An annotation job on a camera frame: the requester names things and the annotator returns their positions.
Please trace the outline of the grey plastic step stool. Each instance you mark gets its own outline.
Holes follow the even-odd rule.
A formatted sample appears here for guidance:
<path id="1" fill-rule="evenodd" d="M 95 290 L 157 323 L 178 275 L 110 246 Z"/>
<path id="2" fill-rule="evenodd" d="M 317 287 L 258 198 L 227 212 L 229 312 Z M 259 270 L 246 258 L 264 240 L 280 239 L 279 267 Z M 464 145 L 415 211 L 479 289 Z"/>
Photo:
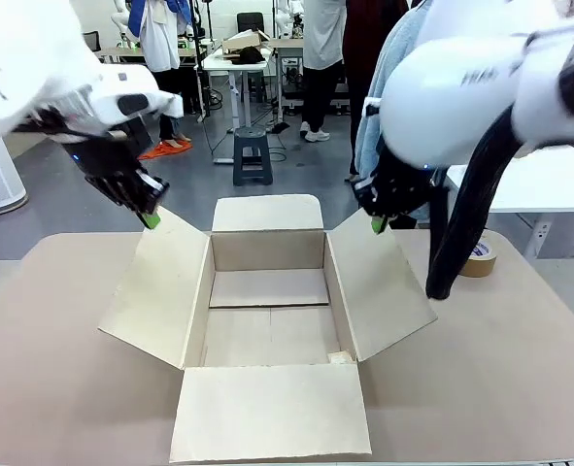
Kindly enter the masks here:
<path id="1" fill-rule="evenodd" d="M 239 127 L 233 136 L 233 184 L 239 186 L 254 180 L 264 185 L 272 184 L 273 170 L 266 131 Z"/>

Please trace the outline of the white background desk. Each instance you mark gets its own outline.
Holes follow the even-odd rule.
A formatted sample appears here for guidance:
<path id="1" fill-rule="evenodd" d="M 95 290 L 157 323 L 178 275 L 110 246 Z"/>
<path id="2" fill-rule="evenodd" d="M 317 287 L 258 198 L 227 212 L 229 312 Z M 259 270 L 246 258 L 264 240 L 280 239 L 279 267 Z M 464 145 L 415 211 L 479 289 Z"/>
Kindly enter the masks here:
<path id="1" fill-rule="evenodd" d="M 255 64 L 235 65 L 226 59 L 222 48 L 213 51 L 202 61 L 204 71 L 209 73 L 227 73 L 232 114 L 232 132 L 241 126 L 250 127 L 252 125 L 249 74 L 262 72 L 268 67 L 270 58 L 273 55 L 273 49 L 268 46 L 262 46 L 260 52 L 262 61 Z"/>

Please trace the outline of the black bag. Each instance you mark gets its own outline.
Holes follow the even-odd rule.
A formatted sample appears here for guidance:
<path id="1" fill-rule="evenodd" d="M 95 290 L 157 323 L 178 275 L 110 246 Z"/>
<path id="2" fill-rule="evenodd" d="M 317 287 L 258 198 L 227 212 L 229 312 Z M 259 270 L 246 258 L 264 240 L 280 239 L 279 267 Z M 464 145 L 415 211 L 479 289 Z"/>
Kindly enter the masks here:
<path id="1" fill-rule="evenodd" d="M 237 50 L 230 58 L 230 61 L 234 65 L 252 65 L 263 62 L 264 57 L 259 48 L 248 46 Z"/>

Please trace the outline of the orange cloth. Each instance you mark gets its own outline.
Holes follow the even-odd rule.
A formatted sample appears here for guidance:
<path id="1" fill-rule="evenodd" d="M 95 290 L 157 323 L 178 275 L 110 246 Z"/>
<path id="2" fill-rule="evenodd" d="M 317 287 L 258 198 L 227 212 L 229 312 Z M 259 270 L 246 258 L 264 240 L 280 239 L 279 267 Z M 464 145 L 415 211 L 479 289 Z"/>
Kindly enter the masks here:
<path id="1" fill-rule="evenodd" d="M 192 148 L 192 143 L 187 140 L 167 140 L 161 141 L 153 149 L 146 151 L 139 156 L 140 160 L 152 160 L 164 156 L 183 153 Z"/>

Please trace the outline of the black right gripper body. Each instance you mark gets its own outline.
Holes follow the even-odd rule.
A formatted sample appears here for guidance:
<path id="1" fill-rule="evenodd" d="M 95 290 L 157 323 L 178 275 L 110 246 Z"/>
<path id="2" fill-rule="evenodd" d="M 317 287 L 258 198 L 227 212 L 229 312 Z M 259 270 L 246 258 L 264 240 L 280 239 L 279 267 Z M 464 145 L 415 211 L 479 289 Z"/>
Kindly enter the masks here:
<path id="1" fill-rule="evenodd" d="M 378 146 L 376 202 L 384 216 L 408 215 L 429 201 L 433 171 L 415 168 Z"/>

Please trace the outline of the brown packing tape roll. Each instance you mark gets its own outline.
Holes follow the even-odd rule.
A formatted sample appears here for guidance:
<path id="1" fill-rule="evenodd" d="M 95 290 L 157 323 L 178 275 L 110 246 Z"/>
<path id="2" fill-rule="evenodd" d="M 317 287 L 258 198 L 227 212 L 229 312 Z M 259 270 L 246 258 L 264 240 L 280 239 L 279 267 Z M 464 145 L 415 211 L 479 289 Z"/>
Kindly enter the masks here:
<path id="1" fill-rule="evenodd" d="M 490 232 L 485 230 L 459 274 L 465 278 L 480 279 L 489 276 L 494 268 L 497 253 L 490 240 Z"/>

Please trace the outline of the open cardboard box on desk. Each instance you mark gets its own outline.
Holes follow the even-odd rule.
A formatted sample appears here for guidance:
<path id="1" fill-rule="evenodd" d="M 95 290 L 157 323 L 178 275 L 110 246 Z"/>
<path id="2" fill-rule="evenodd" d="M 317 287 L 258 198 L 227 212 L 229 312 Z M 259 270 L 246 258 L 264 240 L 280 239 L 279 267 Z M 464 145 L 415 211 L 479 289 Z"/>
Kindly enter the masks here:
<path id="1" fill-rule="evenodd" d="M 260 30 L 245 30 L 234 36 L 224 39 L 221 43 L 222 53 L 225 55 L 238 53 L 247 47 L 259 48 L 271 38 Z"/>

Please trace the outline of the person in white shirt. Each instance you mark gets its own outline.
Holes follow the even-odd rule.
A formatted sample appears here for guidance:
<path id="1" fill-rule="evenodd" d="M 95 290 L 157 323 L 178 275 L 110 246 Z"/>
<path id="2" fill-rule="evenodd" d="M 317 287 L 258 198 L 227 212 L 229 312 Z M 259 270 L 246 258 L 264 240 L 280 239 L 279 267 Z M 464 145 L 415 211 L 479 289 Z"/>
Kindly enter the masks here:
<path id="1" fill-rule="evenodd" d="M 322 130 L 342 69 L 346 0 L 303 0 L 303 81 L 300 135 L 309 143 L 324 142 Z"/>

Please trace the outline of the person in dark red garment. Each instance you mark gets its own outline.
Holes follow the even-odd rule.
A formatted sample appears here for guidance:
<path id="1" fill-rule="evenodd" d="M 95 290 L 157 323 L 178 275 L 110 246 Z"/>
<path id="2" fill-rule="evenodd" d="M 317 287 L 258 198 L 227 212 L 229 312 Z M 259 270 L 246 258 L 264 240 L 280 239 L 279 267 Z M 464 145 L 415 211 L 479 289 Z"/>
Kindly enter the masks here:
<path id="1" fill-rule="evenodd" d="M 349 89 L 352 146 L 346 182 L 353 181 L 357 176 L 356 135 L 379 53 L 388 33 L 408 9 L 407 0 L 346 0 L 342 53 Z"/>

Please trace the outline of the person in white blue coat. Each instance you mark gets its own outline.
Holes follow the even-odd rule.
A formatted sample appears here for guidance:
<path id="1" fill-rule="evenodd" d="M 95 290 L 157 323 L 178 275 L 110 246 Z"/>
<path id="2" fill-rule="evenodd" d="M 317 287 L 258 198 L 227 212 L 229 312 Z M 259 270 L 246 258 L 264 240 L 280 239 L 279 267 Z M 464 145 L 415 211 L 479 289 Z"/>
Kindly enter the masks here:
<path id="1" fill-rule="evenodd" d="M 140 41 L 145 62 L 160 90 L 181 96 L 179 29 L 186 30 L 190 10 L 186 0 L 131 0 L 129 32 Z M 159 143 L 190 139 L 175 128 L 175 117 L 159 119 Z"/>

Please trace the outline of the black office chair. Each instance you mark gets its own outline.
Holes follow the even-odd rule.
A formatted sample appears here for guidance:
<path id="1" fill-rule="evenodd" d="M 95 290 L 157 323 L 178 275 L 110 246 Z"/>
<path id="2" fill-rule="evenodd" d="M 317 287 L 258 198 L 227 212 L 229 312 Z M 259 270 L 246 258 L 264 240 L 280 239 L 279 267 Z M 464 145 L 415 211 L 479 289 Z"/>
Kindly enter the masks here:
<path id="1" fill-rule="evenodd" d="M 239 32 L 247 30 L 264 31 L 264 16 L 261 12 L 243 12 L 236 15 Z"/>

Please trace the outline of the brown cardboard box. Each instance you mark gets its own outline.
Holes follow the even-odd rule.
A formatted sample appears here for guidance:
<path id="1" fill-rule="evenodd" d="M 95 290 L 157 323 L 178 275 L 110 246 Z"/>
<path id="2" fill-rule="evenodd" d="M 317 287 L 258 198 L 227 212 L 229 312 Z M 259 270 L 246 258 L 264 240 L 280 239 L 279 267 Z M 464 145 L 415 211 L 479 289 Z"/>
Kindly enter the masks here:
<path id="1" fill-rule="evenodd" d="M 436 318 L 395 237 L 308 194 L 159 208 L 100 329 L 180 370 L 170 459 L 369 454 L 359 366 Z"/>

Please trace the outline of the person in blue fleece jacket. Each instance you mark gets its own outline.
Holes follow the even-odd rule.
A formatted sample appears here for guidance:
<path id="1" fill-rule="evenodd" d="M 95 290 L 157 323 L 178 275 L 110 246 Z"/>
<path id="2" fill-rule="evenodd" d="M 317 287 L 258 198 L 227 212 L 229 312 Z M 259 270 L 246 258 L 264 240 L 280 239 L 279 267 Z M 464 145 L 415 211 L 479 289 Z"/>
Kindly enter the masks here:
<path id="1" fill-rule="evenodd" d="M 381 97 L 392 71 L 416 46 L 419 33 L 433 0 L 421 0 L 413 6 L 388 33 L 375 65 L 367 97 Z M 407 182 L 421 178 L 418 171 L 397 159 L 385 146 L 378 116 L 365 117 L 359 124 L 355 139 L 355 168 L 363 180 L 375 174 L 382 162 L 382 174 L 398 175 Z"/>

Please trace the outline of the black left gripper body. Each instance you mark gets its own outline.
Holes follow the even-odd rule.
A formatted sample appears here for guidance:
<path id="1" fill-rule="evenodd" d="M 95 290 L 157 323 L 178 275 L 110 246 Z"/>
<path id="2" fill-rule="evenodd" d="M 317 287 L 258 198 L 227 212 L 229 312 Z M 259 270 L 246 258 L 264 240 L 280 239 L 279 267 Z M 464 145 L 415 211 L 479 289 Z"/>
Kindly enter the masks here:
<path id="1" fill-rule="evenodd" d="M 131 176 L 142 165 L 137 148 L 128 141 L 104 138 L 86 139 L 74 144 L 63 144 L 72 161 L 83 172 L 86 180 Z"/>

